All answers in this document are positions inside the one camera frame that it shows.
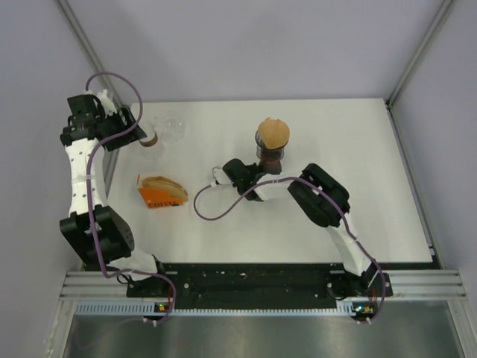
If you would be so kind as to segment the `orange coffee filter box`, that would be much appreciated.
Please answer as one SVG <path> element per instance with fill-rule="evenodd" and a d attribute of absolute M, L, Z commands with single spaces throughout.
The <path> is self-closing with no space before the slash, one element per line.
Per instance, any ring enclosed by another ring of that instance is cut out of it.
<path fill-rule="evenodd" d="M 144 188 L 142 186 L 142 179 L 146 177 L 155 177 L 161 175 L 137 175 L 136 185 L 139 190 L 145 205 L 148 209 L 156 209 L 162 207 L 179 207 L 184 205 L 187 201 L 180 198 L 174 198 L 165 191 L 159 189 Z"/>

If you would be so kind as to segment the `glass carafe with cork band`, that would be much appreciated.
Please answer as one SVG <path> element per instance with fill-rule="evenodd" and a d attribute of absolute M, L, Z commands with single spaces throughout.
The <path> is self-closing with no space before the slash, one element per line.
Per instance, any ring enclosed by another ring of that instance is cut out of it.
<path fill-rule="evenodd" d="M 148 160 L 158 160 L 165 153 L 165 146 L 162 143 L 156 128 L 150 122 L 141 125 L 146 137 L 139 140 L 140 152 Z"/>

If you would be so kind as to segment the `smoky transparent plastic coffee dripper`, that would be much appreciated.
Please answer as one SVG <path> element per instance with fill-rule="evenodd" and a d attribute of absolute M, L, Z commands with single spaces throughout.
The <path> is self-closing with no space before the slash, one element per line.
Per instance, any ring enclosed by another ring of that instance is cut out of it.
<path fill-rule="evenodd" d="M 290 140 L 287 125 L 259 126 L 255 136 L 257 156 L 261 160 L 281 160 Z"/>

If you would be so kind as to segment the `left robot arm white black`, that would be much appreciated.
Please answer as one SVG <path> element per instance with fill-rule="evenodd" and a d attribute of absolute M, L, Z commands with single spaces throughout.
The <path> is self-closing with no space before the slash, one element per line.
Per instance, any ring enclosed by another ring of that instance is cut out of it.
<path fill-rule="evenodd" d="M 115 151 L 144 139 L 127 106 L 117 107 L 108 91 L 90 90 L 68 98 L 72 112 L 60 141 L 69 158 L 72 201 L 69 214 L 60 220 L 60 232 L 89 269 L 110 268 L 143 280 L 152 295 L 164 294 L 168 276 L 159 271 L 159 260 L 135 246 L 129 224 L 108 204 L 103 160 Z"/>

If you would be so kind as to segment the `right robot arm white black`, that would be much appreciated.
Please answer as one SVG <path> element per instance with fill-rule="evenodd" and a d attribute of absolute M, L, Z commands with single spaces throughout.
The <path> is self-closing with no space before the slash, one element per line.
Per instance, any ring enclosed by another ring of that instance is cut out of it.
<path fill-rule="evenodd" d="M 293 198 L 306 217 L 322 227 L 341 255 L 348 286 L 367 294 L 379 274 L 370 254 L 358 241 L 350 215 L 350 194 L 319 165 L 310 163 L 300 173 L 287 175 L 278 163 L 246 165 L 235 158 L 214 169 L 215 181 L 233 185 L 248 201 Z"/>

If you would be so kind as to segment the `brown paper coffee filter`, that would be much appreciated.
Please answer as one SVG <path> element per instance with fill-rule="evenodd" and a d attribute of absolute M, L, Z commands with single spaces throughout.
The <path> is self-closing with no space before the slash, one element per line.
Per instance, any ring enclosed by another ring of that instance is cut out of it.
<path fill-rule="evenodd" d="M 290 129 L 280 119 L 266 118 L 260 123 L 257 131 L 261 142 L 267 149 L 281 148 L 290 139 Z"/>

